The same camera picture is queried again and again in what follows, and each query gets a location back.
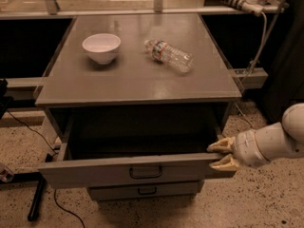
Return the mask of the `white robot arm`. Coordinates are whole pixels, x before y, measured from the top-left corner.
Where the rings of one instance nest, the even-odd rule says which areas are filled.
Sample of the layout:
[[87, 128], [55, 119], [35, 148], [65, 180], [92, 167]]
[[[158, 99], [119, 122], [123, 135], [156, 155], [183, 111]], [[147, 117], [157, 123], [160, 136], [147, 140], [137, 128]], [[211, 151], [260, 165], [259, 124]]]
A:
[[218, 171], [258, 168], [276, 159], [304, 157], [304, 104], [287, 108], [280, 123], [259, 130], [250, 129], [210, 144], [208, 152], [224, 157], [209, 164]]

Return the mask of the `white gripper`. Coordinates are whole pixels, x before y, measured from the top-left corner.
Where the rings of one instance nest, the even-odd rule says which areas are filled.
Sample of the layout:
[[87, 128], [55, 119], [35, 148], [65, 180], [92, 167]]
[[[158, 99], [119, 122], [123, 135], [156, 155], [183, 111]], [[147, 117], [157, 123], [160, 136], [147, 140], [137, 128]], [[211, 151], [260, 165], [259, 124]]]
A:
[[269, 161], [261, 154], [257, 146], [254, 130], [239, 133], [236, 137], [226, 137], [207, 147], [208, 152], [232, 153], [219, 161], [209, 164], [218, 171], [238, 171], [242, 165], [258, 168]]

